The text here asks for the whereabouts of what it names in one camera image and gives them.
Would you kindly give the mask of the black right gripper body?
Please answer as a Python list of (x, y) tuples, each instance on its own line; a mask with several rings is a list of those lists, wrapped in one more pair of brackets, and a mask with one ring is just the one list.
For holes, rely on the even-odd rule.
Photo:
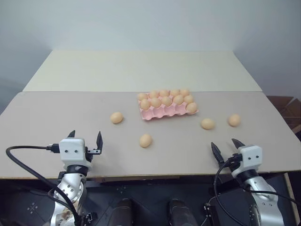
[(229, 168), (230, 171), (234, 171), (240, 167), (241, 162), (242, 154), (235, 153), (225, 162), (224, 168)]

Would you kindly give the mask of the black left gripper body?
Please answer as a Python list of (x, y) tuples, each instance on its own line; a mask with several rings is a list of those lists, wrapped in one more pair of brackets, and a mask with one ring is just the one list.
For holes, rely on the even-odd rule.
[(88, 162), (92, 162), (94, 155), (94, 150), (89, 150), (88, 147), (85, 146), (85, 158)]

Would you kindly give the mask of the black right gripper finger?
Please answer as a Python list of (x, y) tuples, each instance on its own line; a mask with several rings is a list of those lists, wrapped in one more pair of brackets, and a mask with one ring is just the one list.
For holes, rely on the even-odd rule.
[(235, 146), (237, 149), (239, 149), (240, 147), (244, 147), (244, 146), (245, 146), (244, 143), (242, 143), (241, 141), (239, 141), (239, 140), (237, 140), (237, 139), (235, 139), (235, 138), (232, 138), (231, 140), (232, 140), (234, 146)]
[(221, 155), (221, 151), (214, 142), (211, 142), (211, 150), (218, 164), (224, 164), (224, 159)]

